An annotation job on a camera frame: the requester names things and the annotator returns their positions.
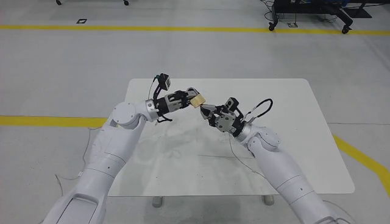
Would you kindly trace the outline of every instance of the yellow tape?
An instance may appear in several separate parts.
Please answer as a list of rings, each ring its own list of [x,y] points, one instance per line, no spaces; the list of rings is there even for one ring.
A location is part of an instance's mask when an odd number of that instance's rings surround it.
[[[102,126],[106,120],[107,118],[104,117],[0,116],[0,126],[97,128]]]
[[[0,25],[2,30],[81,30],[81,31],[179,31],[179,32],[248,32],[271,33],[268,28],[256,27],[188,27],[188,26],[58,26],[58,25]],[[275,29],[274,33],[301,33],[342,35],[340,30],[331,29]],[[351,35],[390,35],[390,30],[351,30]]]
[[[343,141],[336,135],[333,135],[337,147],[339,147],[340,150],[351,156],[353,159],[360,162],[362,165],[370,169],[371,171],[375,172],[380,181],[382,182],[383,187],[385,188],[386,192],[388,193],[388,196],[390,197],[390,172],[387,168],[382,166],[381,164],[377,163],[374,159],[370,158],[369,156],[363,154],[358,149],[356,149],[354,146],[348,144],[347,142]]]
[[[40,116],[0,116],[0,126],[32,127],[93,127],[103,125],[105,117],[40,117]],[[333,135],[340,150],[375,172],[390,197],[390,172],[374,159],[360,152],[354,146]]]

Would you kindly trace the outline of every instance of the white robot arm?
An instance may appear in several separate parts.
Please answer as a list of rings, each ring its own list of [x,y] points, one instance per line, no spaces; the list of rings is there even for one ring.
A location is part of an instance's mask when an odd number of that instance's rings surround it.
[[[93,142],[90,162],[76,186],[56,202],[43,224],[102,223],[108,191],[115,176],[132,156],[146,122],[159,117],[170,121],[164,114],[189,104],[196,107],[203,103],[204,99],[194,88],[158,99],[162,89],[168,90],[169,77],[160,74],[158,82],[153,99],[138,105],[122,102],[114,108]]]
[[[237,106],[238,101],[231,97],[225,105],[203,104],[200,112],[210,126],[232,134],[252,152],[265,178],[287,201],[301,223],[337,223],[337,217],[319,198],[298,164],[278,147],[278,136],[266,127],[252,125],[252,120],[246,122]]]

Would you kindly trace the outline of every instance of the caster wheel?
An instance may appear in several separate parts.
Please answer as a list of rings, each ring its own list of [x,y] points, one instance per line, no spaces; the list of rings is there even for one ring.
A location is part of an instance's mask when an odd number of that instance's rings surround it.
[[[342,28],[341,33],[346,34],[346,33],[348,33],[348,31],[349,31],[350,29],[351,29],[350,27],[344,26],[344,27]]]

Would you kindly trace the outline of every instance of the table leg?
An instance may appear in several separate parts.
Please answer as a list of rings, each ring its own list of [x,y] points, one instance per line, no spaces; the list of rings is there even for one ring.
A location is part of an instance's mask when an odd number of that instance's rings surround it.
[[[160,208],[163,205],[164,197],[162,196],[154,196],[152,200],[152,206],[154,208]]]
[[[263,195],[261,197],[263,199],[263,202],[265,205],[273,205],[275,203],[274,196],[273,195]]]

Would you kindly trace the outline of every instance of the concrete floor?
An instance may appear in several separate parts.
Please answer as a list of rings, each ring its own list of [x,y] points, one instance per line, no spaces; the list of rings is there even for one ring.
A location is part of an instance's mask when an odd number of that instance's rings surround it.
[[[257,0],[0,0],[0,24],[268,27]],[[353,29],[386,30],[387,6]],[[294,15],[286,15],[278,27]],[[341,29],[298,15],[301,29]],[[0,115],[106,117],[133,78],[304,78],[332,133],[388,169],[390,37],[282,33],[0,30]],[[0,127],[0,223],[39,223],[60,196],[54,177],[77,175],[86,128]],[[341,153],[355,183],[323,195],[359,224],[390,223],[374,172]],[[64,181],[64,191],[74,182]],[[276,197],[108,198],[105,223],[298,223]]]

